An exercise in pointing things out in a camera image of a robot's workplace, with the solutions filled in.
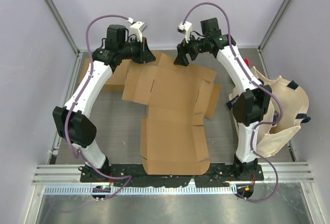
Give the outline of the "brown cardboard box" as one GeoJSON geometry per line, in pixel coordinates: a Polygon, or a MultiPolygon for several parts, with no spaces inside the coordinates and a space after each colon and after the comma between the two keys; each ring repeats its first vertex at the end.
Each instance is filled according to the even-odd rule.
{"type": "Polygon", "coordinates": [[[146,106],[140,154],[149,175],[202,175],[210,167],[204,120],[214,116],[221,85],[216,71],[155,52],[128,66],[122,98],[146,106]]]}
{"type": "Polygon", "coordinates": [[[126,76],[129,68],[129,60],[123,60],[119,66],[117,66],[113,75],[103,85],[101,92],[119,91],[123,92],[126,81],[126,76]]]}

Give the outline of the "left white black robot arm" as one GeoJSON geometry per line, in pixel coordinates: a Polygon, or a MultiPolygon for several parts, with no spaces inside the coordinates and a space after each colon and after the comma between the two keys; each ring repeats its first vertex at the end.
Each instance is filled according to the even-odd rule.
{"type": "Polygon", "coordinates": [[[91,109],[104,84],[123,60],[130,59],[137,64],[156,60],[142,34],[145,29],[144,22],[134,22],[129,28],[109,25],[101,47],[92,53],[78,88],[64,107],[56,106],[53,110],[59,136],[66,140],[75,157],[85,160],[85,168],[98,182],[109,178],[110,166],[95,140],[97,129],[89,119],[91,109]]]}

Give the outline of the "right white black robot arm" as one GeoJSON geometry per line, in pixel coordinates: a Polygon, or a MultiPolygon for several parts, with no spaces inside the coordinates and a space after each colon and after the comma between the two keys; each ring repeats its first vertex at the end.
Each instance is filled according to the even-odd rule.
{"type": "Polygon", "coordinates": [[[233,175],[245,180],[257,169],[255,152],[259,125],[268,111],[271,87],[264,86],[248,68],[230,34],[222,34],[216,18],[201,21],[202,34],[193,35],[192,23],[182,22],[178,32],[184,39],[177,45],[176,65],[188,66],[198,54],[210,53],[227,70],[238,97],[232,113],[238,126],[238,147],[234,155],[233,175]]]}

